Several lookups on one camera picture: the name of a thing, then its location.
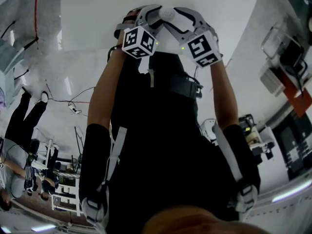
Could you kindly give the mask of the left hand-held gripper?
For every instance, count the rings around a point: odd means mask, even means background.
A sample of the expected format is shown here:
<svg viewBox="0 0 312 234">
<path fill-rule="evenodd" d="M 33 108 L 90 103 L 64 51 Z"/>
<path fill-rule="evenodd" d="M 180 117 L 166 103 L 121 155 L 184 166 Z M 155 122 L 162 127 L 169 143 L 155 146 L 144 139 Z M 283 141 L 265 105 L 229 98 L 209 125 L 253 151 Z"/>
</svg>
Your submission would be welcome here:
<svg viewBox="0 0 312 234">
<path fill-rule="evenodd" d="M 160 4 L 139 8 L 127 15 L 123 21 L 124 38 L 122 50 L 136 59 L 152 56 L 159 41 L 156 35 L 163 28 L 165 21 L 158 16 Z"/>
</svg>

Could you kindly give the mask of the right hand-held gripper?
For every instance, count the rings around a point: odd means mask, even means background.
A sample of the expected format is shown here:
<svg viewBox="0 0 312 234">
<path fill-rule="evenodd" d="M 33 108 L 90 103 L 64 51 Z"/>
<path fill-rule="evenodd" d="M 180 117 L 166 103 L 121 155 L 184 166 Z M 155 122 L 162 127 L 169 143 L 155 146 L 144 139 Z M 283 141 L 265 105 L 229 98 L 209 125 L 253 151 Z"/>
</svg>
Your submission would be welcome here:
<svg viewBox="0 0 312 234">
<path fill-rule="evenodd" d="M 223 55 L 214 28 L 207 24 L 202 15 L 195 10 L 186 7 L 174 7 L 174 10 L 191 20 L 194 28 L 193 32 L 182 31 L 169 22 L 163 24 L 179 42 L 181 54 L 201 68 L 220 62 Z"/>
</svg>

